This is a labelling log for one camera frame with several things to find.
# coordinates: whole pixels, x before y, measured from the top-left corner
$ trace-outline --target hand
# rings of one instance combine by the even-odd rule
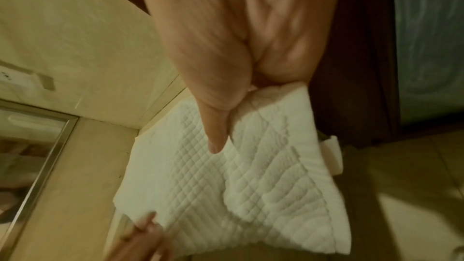
[[[113,245],[105,261],[171,261],[173,253],[163,227],[153,223],[156,213],[139,220]]]
[[[217,153],[251,85],[309,83],[337,0],[145,0]]]

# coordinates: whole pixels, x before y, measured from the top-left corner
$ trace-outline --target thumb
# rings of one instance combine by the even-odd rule
[[[208,136],[208,150],[212,154],[221,152],[229,137],[229,113],[197,100],[204,132]]]

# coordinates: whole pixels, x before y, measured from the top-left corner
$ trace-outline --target beige wall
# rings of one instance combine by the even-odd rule
[[[100,261],[138,130],[77,122],[11,261]]]
[[[127,0],[0,0],[0,60],[55,88],[0,82],[1,99],[133,128],[185,87]]]

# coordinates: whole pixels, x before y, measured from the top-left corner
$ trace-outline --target metal frame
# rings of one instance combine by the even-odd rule
[[[32,106],[22,105],[18,103],[8,102],[0,100],[0,109],[19,112],[27,115],[39,116],[54,120],[59,120],[65,122],[64,127],[61,129],[55,144],[48,153],[48,156],[37,176],[34,183],[27,196],[25,197],[21,208],[16,214],[14,220],[10,224],[6,234],[0,242],[0,261],[7,260],[11,253],[13,252],[14,246],[16,245],[19,236],[30,216],[30,213],[34,209],[34,206],[37,202],[37,199],[44,187],[45,182],[47,181],[48,176],[50,175],[55,162],[57,161],[61,150],[63,149],[66,141],[68,140],[74,126],[76,125],[77,120],[79,119],[76,116],[63,114],[59,112],[54,112],[50,110],[45,110],[41,108],[36,108]]]

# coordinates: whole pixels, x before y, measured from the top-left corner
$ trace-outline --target white towel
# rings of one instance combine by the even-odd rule
[[[136,139],[116,208],[132,220],[156,210],[179,256],[257,242],[348,254],[348,217],[305,85],[257,90],[231,121],[211,155],[195,100],[180,102]]]

